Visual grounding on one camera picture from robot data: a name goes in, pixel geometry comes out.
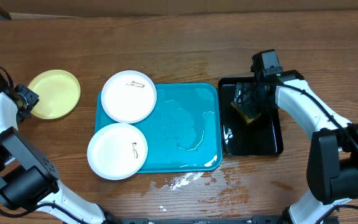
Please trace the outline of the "green yellow sponge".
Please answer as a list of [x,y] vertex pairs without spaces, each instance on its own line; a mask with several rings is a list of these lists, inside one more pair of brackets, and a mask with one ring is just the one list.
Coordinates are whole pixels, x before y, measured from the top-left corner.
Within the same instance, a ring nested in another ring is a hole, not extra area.
[[250,104],[237,104],[232,101],[231,106],[241,115],[246,124],[253,123],[261,117],[261,113]]

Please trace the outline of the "yellow-green rimmed plate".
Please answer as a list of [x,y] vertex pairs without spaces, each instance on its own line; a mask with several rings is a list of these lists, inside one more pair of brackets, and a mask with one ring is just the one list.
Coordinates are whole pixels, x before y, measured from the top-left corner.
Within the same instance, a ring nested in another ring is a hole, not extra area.
[[27,86],[39,96],[32,114],[41,119],[57,119],[77,105],[81,87],[77,78],[65,70],[48,70],[37,75]]

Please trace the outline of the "white plate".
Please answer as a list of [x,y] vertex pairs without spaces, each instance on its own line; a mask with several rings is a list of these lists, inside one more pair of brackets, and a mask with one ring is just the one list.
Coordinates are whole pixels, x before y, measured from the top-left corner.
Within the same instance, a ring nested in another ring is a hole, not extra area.
[[154,82],[144,73],[125,70],[104,84],[101,104],[104,112],[119,123],[137,123],[153,111],[157,102]]
[[134,175],[144,165],[148,154],[147,140],[135,126],[109,124],[94,134],[88,149],[88,164],[98,176],[122,180]]

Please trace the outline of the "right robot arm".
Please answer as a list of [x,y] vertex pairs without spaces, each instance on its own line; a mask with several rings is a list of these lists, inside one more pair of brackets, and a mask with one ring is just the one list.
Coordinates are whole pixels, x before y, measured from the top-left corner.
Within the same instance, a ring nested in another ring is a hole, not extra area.
[[253,217],[253,223],[338,223],[331,214],[358,210],[358,123],[337,114],[296,70],[285,71],[276,51],[252,56],[251,83],[237,83],[233,107],[251,124],[262,113],[283,109],[311,140],[306,179],[308,190],[280,216]]

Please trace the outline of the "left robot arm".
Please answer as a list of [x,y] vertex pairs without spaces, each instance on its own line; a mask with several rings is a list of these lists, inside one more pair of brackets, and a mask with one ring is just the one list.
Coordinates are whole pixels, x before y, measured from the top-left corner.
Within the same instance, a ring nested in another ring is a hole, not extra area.
[[20,134],[18,124],[31,116],[38,101],[0,66],[0,215],[20,218],[38,211],[63,223],[120,223],[65,186],[53,162]]

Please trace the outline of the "black rectangular tray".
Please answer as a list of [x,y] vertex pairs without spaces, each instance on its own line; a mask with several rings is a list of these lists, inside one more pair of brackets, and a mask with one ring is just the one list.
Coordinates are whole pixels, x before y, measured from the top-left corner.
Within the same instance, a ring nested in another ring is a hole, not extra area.
[[252,81],[252,77],[231,77],[218,82],[223,151],[228,156],[279,155],[283,152],[283,139],[278,110],[268,110],[256,121],[247,124],[231,105],[236,84]]

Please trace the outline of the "teal plastic tray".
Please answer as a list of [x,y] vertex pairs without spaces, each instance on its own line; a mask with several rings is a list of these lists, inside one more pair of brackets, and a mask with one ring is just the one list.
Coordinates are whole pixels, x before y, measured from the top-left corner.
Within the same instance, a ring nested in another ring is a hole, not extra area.
[[[218,94],[208,83],[156,84],[153,111],[137,123],[147,140],[148,154],[136,173],[202,172],[217,168],[223,158]],[[103,110],[101,93],[95,134],[119,123]]]

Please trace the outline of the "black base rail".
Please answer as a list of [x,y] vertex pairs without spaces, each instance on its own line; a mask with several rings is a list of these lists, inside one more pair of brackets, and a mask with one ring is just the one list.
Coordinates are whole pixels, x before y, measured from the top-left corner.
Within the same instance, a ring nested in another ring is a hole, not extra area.
[[281,216],[255,215],[252,218],[159,219],[123,218],[123,224],[290,224]]

